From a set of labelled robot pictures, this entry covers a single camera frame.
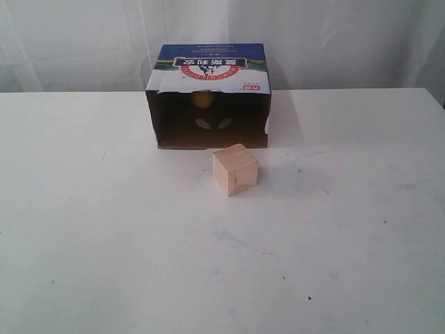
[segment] white table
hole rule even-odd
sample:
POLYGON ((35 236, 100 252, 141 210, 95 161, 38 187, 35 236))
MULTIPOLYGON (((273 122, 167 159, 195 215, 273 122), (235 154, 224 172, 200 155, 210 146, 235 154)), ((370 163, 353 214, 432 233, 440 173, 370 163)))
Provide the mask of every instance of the white table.
POLYGON ((144 93, 0 94, 0 333, 445 333, 444 110, 277 91, 269 130, 226 198, 144 93))

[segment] white backdrop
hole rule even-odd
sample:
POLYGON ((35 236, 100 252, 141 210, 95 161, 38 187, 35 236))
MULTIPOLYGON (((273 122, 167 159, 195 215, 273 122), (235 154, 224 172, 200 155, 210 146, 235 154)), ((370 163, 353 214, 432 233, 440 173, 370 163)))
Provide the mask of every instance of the white backdrop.
POLYGON ((426 87, 445 0, 0 0, 0 91, 143 90, 163 43, 263 42, 274 89, 426 87))

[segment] light wood block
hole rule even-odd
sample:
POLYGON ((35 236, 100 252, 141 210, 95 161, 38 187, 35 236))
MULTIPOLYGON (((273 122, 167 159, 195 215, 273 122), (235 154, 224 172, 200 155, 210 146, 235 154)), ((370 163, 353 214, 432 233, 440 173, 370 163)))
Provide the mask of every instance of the light wood block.
POLYGON ((242 144, 213 154, 213 175, 228 196, 257 185, 258 161, 242 144))

